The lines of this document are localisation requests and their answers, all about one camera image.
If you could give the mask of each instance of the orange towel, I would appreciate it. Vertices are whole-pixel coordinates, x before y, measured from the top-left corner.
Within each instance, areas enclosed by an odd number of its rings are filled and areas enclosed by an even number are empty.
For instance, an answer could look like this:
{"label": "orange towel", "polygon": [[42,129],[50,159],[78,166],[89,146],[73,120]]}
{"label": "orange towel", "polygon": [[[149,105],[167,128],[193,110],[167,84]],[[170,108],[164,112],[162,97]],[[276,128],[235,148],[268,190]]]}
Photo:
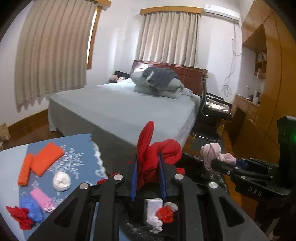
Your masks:
{"label": "orange towel", "polygon": [[41,177],[51,164],[63,155],[64,150],[50,142],[36,156],[33,157],[31,169],[36,175]]}
{"label": "orange towel", "polygon": [[22,164],[22,168],[20,170],[19,179],[17,181],[17,184],[19,186],[28,184],[30,166],[31,166],[32,160],[33,160],[33,154],[28,153],[24,159],[24,162]]}

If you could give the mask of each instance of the dark gray blanket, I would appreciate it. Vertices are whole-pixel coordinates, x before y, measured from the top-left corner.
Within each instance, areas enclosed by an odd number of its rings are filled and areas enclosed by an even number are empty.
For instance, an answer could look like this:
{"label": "dark gray blanket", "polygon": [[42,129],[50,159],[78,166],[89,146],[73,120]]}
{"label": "dark gray blanket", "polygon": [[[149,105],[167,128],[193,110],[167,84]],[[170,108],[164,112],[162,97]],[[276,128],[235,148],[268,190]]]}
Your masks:
{"label": "dark gray blanket", "polygon": [[163,90],[173,78],[178,78],[176,72],[169,68],[150,67],[145,69],[142,75],[147,78],[152,71],[152,76],[146,82],[158,90]]}

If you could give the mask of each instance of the silver bolt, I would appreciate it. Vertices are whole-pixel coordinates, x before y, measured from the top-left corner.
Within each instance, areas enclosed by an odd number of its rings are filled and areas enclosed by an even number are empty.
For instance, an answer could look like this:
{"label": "silver bolt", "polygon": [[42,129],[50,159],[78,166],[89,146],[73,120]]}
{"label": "silver bolt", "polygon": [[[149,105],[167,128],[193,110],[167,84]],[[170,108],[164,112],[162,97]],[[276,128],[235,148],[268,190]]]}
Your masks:
{"label": "silver bolt", "polygon": [[113,177],[116,181],[120,181],[123,179],[123,175],[117,174]]}
{"label": "silver bolt", "polygon": [[177,180],[182,180],[182,179],[184,178],[184,176],[183,176],[182,174],[176,174],[176,175],[175,175],[175,178],[176,178]]}
{"label": "silver bolt", "polygon": [[88,189],[89,184],[88,183],[81,183],[79,187],[80,187],[80,189],[85,190],[85,189]]}
{"label": "silver bolt", "polygon": [[216,189],[218,187],[218,184],[215,183],[215,182],[211,182],[211,183],[209,183],[209,187],[213,188],[213,189]]}

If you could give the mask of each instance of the chair armrest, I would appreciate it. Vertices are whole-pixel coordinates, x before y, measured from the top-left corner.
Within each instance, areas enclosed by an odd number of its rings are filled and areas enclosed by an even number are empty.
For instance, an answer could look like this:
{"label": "chair armrest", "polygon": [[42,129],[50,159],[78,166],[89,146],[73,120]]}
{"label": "chair armrest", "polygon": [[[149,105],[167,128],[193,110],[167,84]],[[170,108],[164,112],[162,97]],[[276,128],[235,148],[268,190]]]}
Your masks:
{"label": "chair armrest", "polygon": [[224,100],[222,97],[219,97],[219,96],[211,94],[211,93],[207,93],[207,96],[215,97],[215,98],[217,98],[219,100]]}
{"label": "chair armrest", "polygon": [[231,104],[231,103],[226,102],[226,101],[224,101],[224,100],[220,100],[220,99],[218,99],[218,98],[216,98],[216,97],[208,96],[208,95],[207,95],[207,98],[208,98],[208,99],[211,99],[211,100],[214,100],[214,101],[217,101],[217,102],[219,102],[219,103],[221,103],[221,104],[227,105],[227,106],[229,107],[229,112],[230,112],[230,110],[231,110],[231,108],[232,108],[232,104]]}

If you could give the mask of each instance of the white air conditioner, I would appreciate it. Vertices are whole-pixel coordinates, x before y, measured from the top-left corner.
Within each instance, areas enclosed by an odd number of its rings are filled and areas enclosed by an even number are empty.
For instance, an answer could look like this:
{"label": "white air conditioner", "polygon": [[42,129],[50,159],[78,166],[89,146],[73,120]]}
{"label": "white air conditioner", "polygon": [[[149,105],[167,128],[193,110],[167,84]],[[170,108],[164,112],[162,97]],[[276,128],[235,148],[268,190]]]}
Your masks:
{"label": "white air conditioner", "polygon": [[204,11],[208,15],[221,16],[235,23],[239,23],[240,15],[238,12],[232,11],[230,9],[219,7],[211,4],[205,4]]}

